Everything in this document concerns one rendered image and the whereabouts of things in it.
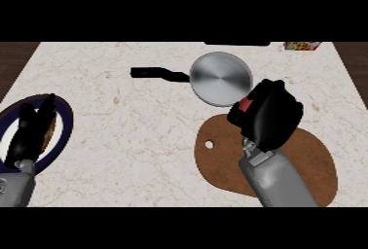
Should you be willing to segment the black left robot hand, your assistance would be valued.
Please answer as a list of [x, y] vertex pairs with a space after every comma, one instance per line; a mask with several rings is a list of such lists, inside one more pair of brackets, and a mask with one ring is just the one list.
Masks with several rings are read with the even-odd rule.
[[5, 160], [5, 165], [9, 168], [17, 168], [18, 161], [37, 161], [43, 147], [45, 135], [55, 117], [57, 105], [54, 93], [48, 95], [39, 110], [34, 110], [34, 106], [30, 103], [23, 105], [20, 127], [11, 142]]

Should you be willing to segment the white plate with blue rim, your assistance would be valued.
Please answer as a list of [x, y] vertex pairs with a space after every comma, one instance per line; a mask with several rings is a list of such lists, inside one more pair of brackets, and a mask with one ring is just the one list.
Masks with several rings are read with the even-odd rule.
[[[48, 94], [33, 95], [15, 102], [6, 109], [0, 111], [0, 173], [20, 172], [18, 169], [9, 168], [5, 165], [5, 159], [8, 156], [8, 148], [11, 145], [11, 141], [18, 130], [21, 106], [24, 103], [30, 103], [34, 106], [34, 110], [39, 110], [39, 107], [46, 97]], [[55, 131], [46, 149], [40, 154], [39, 160], [34, 164], [36, 173], [40, 173], [52, 164], [54, 160], [59, 157], [68, 144], [74, 129], [73, 108], [68, 101], [61, 96], [55, 96], [55, 105]]]

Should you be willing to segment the brown wooden cutting board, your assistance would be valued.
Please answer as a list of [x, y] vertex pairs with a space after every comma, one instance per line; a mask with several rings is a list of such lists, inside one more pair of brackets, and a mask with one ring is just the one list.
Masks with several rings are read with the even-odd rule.
[[[318, 137], [299, 128], [281, 148], [287, 154], [320, 206], [328, 206], [339, 191], [339, 174], [331, 153]], [[219, 189], [256, 197], [243, 176], [240, 128], [228, 115], [213, 116], [197, 133], [194, 158], [200, 173]]]

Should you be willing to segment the colourful printed box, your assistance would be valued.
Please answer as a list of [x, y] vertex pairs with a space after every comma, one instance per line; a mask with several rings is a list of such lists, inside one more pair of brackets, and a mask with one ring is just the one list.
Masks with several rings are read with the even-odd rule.
[[321, 42], [286, 42], [286, 49], [290, 51], [315, 51]]

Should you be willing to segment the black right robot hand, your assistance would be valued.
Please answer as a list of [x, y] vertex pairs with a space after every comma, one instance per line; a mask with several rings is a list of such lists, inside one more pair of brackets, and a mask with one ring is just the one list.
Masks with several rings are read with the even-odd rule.
[[241, 128], [241, 135], [256, 144], [262, 152], [280, 149], [287, 143], [303, 116], [303, 104], [286, 89], [283, 80], [265, 79], [247, 98], [247, 111], [235, 103], [228, 121]]

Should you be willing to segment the red bell pepper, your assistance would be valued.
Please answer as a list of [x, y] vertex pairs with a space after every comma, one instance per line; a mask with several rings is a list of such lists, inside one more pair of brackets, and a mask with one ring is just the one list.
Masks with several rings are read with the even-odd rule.
[[246, 111], [247, 111], [247, 108], [249, 108], [249, 106], [250, 106], [250, 104], [252, 104], [252, 100], [246, 97], [246, 98], [240, 101], [240, 103], [238, 103], [238, 109], [240, 109], [243, 112], [246, 112]]

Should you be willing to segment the brown flat food item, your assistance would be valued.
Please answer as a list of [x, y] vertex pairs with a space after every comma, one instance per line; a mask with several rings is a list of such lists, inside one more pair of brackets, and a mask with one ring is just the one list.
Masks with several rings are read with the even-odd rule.
[[43, 152], [45, 152], [45, 150], [48, 148], [52, 136], [54, 136], [55, 127], [57, 127], [57, 117], [58, 117], [58, 113], [55, 113], [55, 117], [52, 119], [52, 123], [51, 123], [49, 129], [48, 129], [46, 134], [45, 134], [45, 139], [43, 139], [43, 145], [42, 145], [40, 154], [43, 154]]

